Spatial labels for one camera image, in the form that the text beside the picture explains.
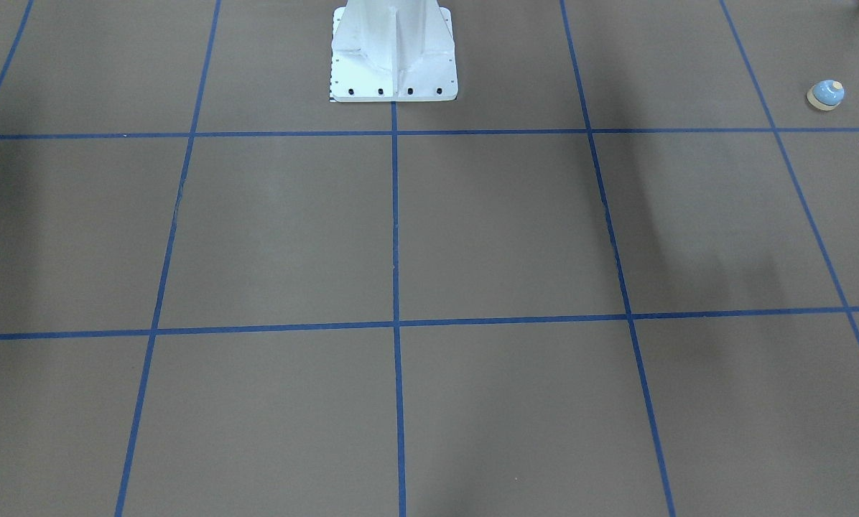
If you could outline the blue call bell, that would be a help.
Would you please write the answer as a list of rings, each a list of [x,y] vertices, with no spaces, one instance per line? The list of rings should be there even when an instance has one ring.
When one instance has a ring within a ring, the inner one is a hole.
[[[837,80],[822,80],[811,85],[806,94],[810,107],[818,111],[833,111],[845,99],[844,85]]]

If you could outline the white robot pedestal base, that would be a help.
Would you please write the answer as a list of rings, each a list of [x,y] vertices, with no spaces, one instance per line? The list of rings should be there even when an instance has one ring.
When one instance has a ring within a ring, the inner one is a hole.
[[[452,13],[436,1],[348,1],[333,12],[329,99],[454,101]]]

